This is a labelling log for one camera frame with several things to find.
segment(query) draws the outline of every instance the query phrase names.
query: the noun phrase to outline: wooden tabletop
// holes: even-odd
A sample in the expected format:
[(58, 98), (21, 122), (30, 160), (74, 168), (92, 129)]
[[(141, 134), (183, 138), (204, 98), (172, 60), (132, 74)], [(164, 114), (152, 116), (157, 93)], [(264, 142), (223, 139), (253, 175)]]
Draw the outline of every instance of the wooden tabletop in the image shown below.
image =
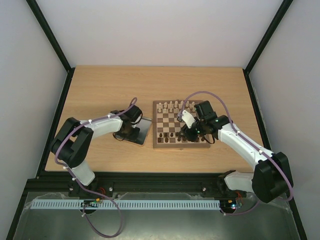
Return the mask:
[[(262, 144), (244, 74), (236, 67), (77, 66), (60, 118), (58, 130), (69, 117), (88, 120), (112, 110), (126, 109), (133, 97), (144, 117), (152, 118), (153, 101), (185, 99), (209, 91), (226, 103), (236, 125)], [(218, 116), (225, 111), (210, 95)], [(144, 146), (117, 141), (112, 134), (92, 140), (86, 161), (97, 172), (223, 173), (252, 172), (248, 163), (226, 144), (216, 141), (209, 149), (153, 149), (152, 130)], [(62, 171), (51, 153), (46, 171)]]

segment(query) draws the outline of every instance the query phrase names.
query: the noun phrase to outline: wooden chessboard frame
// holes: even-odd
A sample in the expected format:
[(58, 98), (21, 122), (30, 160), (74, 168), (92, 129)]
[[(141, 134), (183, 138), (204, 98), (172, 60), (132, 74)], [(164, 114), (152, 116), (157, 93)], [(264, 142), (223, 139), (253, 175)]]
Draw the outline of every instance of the wooden chessboard frame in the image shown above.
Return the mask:
[[(157, 104), (159, 103), (169, 103), (172, 101), (178, 101), (180, 103), (181, 100), (154, 100), (152, 106), (152, 141), (153, 141), (153, 148), (154, 149), (198, 149), (198, 148), (210, 148), (210, 143), (207, 142), (184, 142), (184, 143), (158, 143), (158, 135), (157, 135)], [(202, 100), (190, 100), (190, 102), (195, 102), (196, 104), (202, 102)]]

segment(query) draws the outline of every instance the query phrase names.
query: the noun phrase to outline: gray floor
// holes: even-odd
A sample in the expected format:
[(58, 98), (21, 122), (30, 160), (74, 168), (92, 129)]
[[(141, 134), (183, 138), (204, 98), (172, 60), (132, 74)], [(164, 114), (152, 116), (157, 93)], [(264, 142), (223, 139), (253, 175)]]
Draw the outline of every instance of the gray floor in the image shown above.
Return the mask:
[[(250, 208), (253, 203), (246, 201)], [(298, 240), (290, 211), (261, 204), (242, 216), (208, 210), (124, 210), (125, 227), (117, 240)], [(97, 210), (89, 217), (104, 234), (119, 227), (116, 210)], [(98, 240), (78, 210), (29, 209), (21, 215), (15, 240)]]

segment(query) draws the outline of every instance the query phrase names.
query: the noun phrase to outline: chessboard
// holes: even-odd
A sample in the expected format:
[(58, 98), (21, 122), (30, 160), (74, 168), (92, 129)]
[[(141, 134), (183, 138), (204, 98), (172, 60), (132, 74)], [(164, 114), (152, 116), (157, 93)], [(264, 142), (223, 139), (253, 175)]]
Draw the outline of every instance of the chessboard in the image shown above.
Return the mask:
[[(195, 104), (202, 100), (190, 100), (185, 104), (184, 109), (197, 116)], [(182, 100), (153, 101), (153, 148), (154, 149), (186, 149), (186, 148), (210, 148), (202, 137), (198, 137), (196, 142), (188, 141), (185, 137), (180, 137), (179, 132), (185, 125), (177, 120), (178, 113), (182, 108)]]

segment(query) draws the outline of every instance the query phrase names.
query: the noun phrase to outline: gray wall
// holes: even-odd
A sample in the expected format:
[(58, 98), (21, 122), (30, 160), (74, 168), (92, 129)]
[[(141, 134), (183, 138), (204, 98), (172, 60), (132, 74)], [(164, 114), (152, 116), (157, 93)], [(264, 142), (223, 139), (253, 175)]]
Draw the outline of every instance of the gray wall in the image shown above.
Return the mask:
[(251, 74), (274, 151), (287, 154), (302, 223), (319, 239), (320, 1), (295, 0)]
[(0, 0), (0, 239), (34, 178), (66, 72), (24, 0)]
[(282, 0), (38, 0), (71, 65), (245, 67)]

